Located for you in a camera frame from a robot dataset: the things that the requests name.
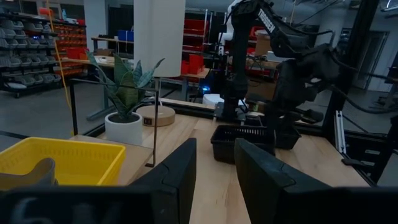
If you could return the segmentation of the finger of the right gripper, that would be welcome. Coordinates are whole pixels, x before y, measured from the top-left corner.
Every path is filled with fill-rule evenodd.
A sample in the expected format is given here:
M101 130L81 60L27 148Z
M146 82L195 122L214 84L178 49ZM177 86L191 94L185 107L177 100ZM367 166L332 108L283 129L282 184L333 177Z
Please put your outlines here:
M282 134L292 134L294 132L295 113L288 111L280 117L279 132Z
M278 116L275 108L270 108L267 112L267 137L269 139L270 153L275 155L276 133L275 129L278 125Z

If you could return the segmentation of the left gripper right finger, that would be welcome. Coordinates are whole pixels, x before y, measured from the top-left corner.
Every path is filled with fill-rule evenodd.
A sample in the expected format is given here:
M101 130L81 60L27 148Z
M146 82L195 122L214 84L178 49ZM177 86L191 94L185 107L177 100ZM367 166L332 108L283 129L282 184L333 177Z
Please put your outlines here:
M234 145L240 188L252 224L312 224L315 193L330 186L245 139Z

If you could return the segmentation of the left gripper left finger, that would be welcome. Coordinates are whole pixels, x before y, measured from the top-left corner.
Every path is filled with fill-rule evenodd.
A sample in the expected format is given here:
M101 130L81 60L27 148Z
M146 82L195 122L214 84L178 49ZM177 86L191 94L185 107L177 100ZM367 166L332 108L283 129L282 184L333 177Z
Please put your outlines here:
M197 140L189 138L131 187L149 193L147 224L189 224L197 177Z

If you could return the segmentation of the black plastic basket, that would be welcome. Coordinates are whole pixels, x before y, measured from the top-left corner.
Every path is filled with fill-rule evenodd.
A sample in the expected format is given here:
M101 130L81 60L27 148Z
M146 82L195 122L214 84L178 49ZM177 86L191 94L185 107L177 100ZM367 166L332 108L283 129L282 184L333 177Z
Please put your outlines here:
M276 144L278 149L291 150L302 136L293 127L287 126L276 131Z
M212 137L213 157L218 162L235 164L234 143L236 138L243 138L262 150L275 155L274 140L266 136L264 127L219 125Z

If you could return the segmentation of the yellow plastic basket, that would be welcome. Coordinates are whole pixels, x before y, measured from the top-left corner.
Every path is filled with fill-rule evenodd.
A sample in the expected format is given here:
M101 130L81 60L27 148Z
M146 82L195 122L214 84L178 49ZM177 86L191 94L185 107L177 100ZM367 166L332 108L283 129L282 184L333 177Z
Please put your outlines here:
M31 137L0 152L0 172L27 174L51 158L61 185L116 185L125 157L122 145Z

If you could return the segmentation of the grey plastic basket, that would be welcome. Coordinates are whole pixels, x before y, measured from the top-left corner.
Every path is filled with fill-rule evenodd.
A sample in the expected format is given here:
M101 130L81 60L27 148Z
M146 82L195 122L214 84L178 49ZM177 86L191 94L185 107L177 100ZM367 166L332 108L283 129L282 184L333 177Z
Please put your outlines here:
M31 185L57 185L55 161L45 158L39 161L27 174L0 173L0 191Z

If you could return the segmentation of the shelf of red bins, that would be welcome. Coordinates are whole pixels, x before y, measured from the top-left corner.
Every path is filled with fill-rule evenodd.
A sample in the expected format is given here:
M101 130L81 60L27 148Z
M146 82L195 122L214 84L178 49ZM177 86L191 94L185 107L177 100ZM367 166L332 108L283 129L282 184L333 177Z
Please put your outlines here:
M77 60L86 59L87 48L86 25L84 19L67 19L55 21L53 31L57 34L55 38L56 50L51 51L57 66L54 68L56 74L64 74L65 77L83 75L86 65Z
M209 9L185 8L182 45L182 74L204 70L204 52L211 33L213 13Z

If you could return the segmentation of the silver aluminium extrusion piece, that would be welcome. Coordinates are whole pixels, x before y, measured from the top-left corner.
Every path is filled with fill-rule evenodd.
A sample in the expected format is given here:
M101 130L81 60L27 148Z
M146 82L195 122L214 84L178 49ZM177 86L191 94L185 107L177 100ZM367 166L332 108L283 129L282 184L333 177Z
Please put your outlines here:
M335 147L340 154L346 154L345 129L343 126L343 114L335 111L334 116Z

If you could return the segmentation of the cardboard box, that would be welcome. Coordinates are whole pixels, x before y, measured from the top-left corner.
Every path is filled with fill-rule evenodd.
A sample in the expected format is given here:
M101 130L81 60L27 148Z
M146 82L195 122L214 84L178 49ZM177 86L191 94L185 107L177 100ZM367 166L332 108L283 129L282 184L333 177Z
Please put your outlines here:
M255 35L257 38L255 56L267 55L268 51L272 51L271 39L266 30L257 30Z

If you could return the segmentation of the white plastic object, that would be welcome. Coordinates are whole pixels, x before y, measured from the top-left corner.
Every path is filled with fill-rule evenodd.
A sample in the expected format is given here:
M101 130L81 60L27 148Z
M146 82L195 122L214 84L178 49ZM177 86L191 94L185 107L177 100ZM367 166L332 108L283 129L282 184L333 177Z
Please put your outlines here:
M204 105L216 106L217 103L224 102L220 94L210 93L203 95L202 103Z

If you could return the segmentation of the snake plant in white pot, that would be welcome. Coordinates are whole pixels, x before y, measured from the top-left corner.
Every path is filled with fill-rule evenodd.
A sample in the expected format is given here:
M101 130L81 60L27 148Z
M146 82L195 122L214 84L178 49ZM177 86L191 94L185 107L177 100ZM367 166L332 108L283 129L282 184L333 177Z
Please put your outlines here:
M120 56L115 55L113 78L109 78L92 52L87 51L86 56L98 69L98 80L104 84L108 99L116 108L114 113L106 115L104 119L107 139L132 145L142 144L143 117L134 112L134 108L145 98L146 88L164 60L160 59L152 69L144 72L141 62L132 68Z

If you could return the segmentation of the white shade lamp wooden base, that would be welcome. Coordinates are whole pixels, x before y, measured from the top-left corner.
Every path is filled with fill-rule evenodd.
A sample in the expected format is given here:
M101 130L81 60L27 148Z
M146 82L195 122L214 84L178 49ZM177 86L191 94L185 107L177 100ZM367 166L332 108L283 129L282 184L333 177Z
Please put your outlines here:
M161 79L181 74L185 0L133 0L134 60Z

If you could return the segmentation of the blue storage bins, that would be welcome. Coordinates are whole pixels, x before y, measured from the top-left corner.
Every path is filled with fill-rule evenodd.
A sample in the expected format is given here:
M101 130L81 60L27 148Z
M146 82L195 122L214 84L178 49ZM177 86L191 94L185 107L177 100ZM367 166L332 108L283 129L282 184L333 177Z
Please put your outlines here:
M134 31L133 30L118 30L118 40L125 42L134 41Z

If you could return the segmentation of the rack of grey bins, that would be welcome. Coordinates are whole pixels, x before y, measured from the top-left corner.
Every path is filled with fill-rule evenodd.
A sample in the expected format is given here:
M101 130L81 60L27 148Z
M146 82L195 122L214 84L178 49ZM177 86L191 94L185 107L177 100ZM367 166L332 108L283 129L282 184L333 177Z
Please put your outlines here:
M50 21L0 8L0 91L15 98L60 88Z

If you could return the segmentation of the wooden shelf black metal frame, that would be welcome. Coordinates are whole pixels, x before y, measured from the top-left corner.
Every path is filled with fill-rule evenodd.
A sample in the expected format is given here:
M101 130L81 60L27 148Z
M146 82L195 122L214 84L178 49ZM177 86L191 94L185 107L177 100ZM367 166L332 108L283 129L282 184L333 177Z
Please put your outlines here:
M75 84L77 83L89 83L93 85L111 86L111 84L105 84L101 82L94 82L82 79L71 79L70 80L70 100L72 103L72 120L73 120L73 136L70 138L72 141L91 142L100 145L109 146L124 146L125 157L120 165L120 170L117 176L117 182L113 182L113 185L128 185L134 182L139 173L145 166L154 167L155 160L151 164L148 164L149 159L153 156L153 149L143 146L126 144L123 142L114 142L106 139L104 134L104 125L101 124L96 128L86 132L85 134L78 134L78 123L76 115L75 105Z

